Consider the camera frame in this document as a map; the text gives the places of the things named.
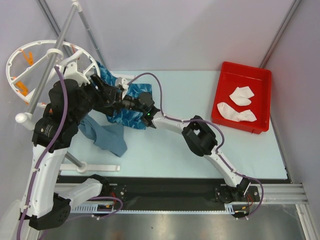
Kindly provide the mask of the white round clip hanger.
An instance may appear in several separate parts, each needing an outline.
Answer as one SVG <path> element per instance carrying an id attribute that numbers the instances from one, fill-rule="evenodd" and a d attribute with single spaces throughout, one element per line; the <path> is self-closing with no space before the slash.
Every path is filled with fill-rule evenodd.
<path id="1" fill-rule="evenodd" d="M 32 100 L 35 90 L 40 83 L 40 79 L 36 77 L 39 77 L 41 69 L 46 67 L 50 54 L 57 53 L 55 65 L 67 66 L 71 62 L 76 62 L 78 70 L 85 74 L 89 81 L 91 75 L 101 75 L 98 62 L 85 49 L 64 41 L 62 46 L 73 51 L 71 56 L 67 57 L 62 50 L 56 50 L 54 48 L 55 43 L 55 40 L 37 40 L 27 43 L 15 50 L 6 63 L 5 74 L 11 89 L 13 90 L 13 83 L 21 81 L 29 90 L 29 94 L 24 98 L 19 97 L 13 90 L 26 104 L 29 104 Z M 20 49 L 23 49 L 26 53 L 32 52 L 34 61 L 32 66 L 29 66 Z"/>

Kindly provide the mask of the grey drying rack frame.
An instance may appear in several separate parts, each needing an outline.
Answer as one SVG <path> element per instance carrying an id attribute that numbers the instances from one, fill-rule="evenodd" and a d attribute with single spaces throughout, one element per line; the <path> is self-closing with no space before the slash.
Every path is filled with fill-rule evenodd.
<path id="1" fill-rule="evenodd" d="M 56 50 L 61 50 L 61 48 L 63 47 L 63 42 L 65 40 L 66 33 L 71 25 L 72 19 L 73 19 L 75 13 L 78 12 L 80 19 L 82 20 L 82 23 L 90 36 L 91 42 L 93 43 L 94 47 L 96 48 L 96 52 L 97 52 L 100 60 L 102 62 L 104 62 L 103 58 L 101 56 L 100 50 L 99 50 L 99 48 L 95 42 L 95 39 L 92 35 L 92 32 L 90 30 L 87 19 L 83 13 L 83 9 L 81 7 L 80 2 L 78 0 L 71 0 L 71 2 L 72 2 L 71 10 L 70 10 L 65 22 L 64 22 L 62 30 L 58 34 L 54 48 Z M 34 130 L 34 128 L 35 128 L 35 123 L 33 122 L 33 113 L 34 113 L 36 107 L 41 107 L 41 108 L 46 107 L 46 104 L 38 103 L 38 102 L 39 102 L 40 96 L 41 96 L 48 80 L 51 80 L 55 75 L 53 73 L 53 71 L 55 71 L 55 70 L 53 70 L 53 69 L 56 66 L 57 56 L 58 56 L 57 53 L 50 54 L 47 66 L 45 67 L 45 70 L 44 70 L 44 73 L 40 79 L 40 82 L 39 82 L 37 88 L 35 89 L 33 97 L 29 103 L 29 107 L 28 107 L 27 112 L 19 113 L 15 117 L 16 122 L 23 125 L 28 130 Z M 115 76 L 117 78 L 119 78 L 119 77 L 125 78 L 128 81 L 132 80 L 135 77 L 133 75 L 124 75 L 124 74 L 115 74 Z M 71 162 L 71 164 L 64 163 L 65 160 L 69 160 Z M 60 163 L 60 165 L 58 165 L 60 167 L 60 169 L 59 169 L 60 171 L 77 171 L 78 173 L 83 174 L 85 172 L 119 172 L 121 170 L 120 165 L 87 164 L 87 162 L 85 162 L 85 161 L 81 162 L 69 152 L 66 153 L 65 158 L 61 161 L 62 162 Z"/>

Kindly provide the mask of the white sock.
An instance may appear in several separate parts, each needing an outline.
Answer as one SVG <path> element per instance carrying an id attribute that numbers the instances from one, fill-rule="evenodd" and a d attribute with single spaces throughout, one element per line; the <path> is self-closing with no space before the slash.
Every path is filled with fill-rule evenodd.
<path id="1" fill-rule="evenodd" d="M 233 93 L 229 95 L 229 98 L 236 105 L 244 107 L 244 106 L 249 106 L 252 103 L 251 98 L 254 96 L 255 94 L 250 89 L 250 87 L 244 86 L 244 87 L 236 87 Z"/>
<path id="2" fill-rule="evenodd" d="M 227 120 L 234 121 L 234 122 L 255 122 L 257 117 L 255 114 L 250 110 L 244 110 L 242 112 L 238 112 L 233 109 L 230 105 L 226 102 L 220 102 L 217 104 L 217 109 L 220 115 Z"/>

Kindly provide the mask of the grey blue sock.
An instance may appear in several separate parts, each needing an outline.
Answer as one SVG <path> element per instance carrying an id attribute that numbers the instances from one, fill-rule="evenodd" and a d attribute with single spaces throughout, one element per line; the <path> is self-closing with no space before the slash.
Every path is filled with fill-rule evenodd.
<path id="1" fill-rule="evenodd" d="M 102 150 L 121 157 L 128 149 L 124 139 L 124 126 L 119 124 L 100 125 L 87 115 L 79 124 L 82 134 Z"/>

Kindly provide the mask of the orange clothes peg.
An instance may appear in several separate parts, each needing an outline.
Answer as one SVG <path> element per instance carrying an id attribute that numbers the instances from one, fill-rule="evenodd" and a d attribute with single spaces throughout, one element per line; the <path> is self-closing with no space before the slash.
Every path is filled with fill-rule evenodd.
<path id="1" fill-rule="evenodd" d="M 32 66 L 34 64 L 34 58 L 33 58 L 33 53 L 29 51 L 26 53 L 23 49 L 20 49 L 20 52 L 22 53 L 24 59 L 28 63 L 29 66 Z"/>
<path id="2" fill-rule="evenodd" d="M 43 116 L 47 116 L 49 114 L 51 114 L 53 111 L 52 111 L 52 104 L 51 103 L 48 103 L 43 111 Z"/>
<path id="3" fill-rule="evenodd" d="M 19 97 L 26 97 L 29 94 L 29 89 L 22 81 L 17 81 L 11 85 L 13 87 L 14 92 Z"/>

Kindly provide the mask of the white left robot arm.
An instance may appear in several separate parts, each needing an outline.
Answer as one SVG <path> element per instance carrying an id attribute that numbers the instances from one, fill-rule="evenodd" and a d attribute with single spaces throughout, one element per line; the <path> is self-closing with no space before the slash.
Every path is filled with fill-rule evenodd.
<path id="1" fill-rule="evenodd" d="M 32 167 L 20 208 L 20 221 L 28 219 L 29 226 L 39 231 L 60 227 L 73 208 L 90 199 L 109 197 L 109 180 L 97 174 L 69 191 L 57 193 L 55 185 L 81 121 L 91 110 L 103 111 L 121 98 L 121 91 L 97 74 L 92 74 L 88 83 L 79 84 L 65 79 L 58 67 L 54 69 L 59 81 L 49 91 L 50 103 L 33 130 Z"/>

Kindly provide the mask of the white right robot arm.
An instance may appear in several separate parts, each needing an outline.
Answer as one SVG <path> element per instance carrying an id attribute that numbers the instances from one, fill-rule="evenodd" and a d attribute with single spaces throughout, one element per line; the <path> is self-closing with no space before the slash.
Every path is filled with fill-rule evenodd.
<path id="1" fill-rule="evenodd" d="M 115 105 L 117 110 L 128 109 L 142 113 L 141 119 L 146 127 L 182 135 L 189 150 L 206 158 L 222 175 L 233 200 L 242 201 L 248 196 L 250 180 L 239 173 L 220 151 L 215 133 L 200 116 L 195 115 L 185 121 L 168 117 L 155 107 L 152 95 L 148 92 L 141 93 L 137 98 L 117 96 Z"/>

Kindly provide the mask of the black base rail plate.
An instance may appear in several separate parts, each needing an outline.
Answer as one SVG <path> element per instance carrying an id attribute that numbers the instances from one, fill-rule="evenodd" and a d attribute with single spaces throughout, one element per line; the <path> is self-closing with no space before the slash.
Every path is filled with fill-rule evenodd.
<path id="1" fill-rule="evenodd" d="M 246 193 L 227 186 L 222 179 L 111 177 L 109 189 L 102 193 L 105 208 L 115 204 L 123 211 L 209 212 L 223 211 L 227 204 L 239 204 L 246 212 L 260 202 L 259 190 L 250 185 Z"/>

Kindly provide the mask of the red plastic tray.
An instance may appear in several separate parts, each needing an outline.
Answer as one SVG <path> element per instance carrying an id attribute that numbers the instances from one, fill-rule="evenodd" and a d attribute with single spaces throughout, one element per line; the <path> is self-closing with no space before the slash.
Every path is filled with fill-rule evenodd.
<path id="1" fill-rule="evenodd" d="M 211 112 L 212 122 L 252 134 L 267 132 L 271 87 L 270 70 L 223 62 Z"/>

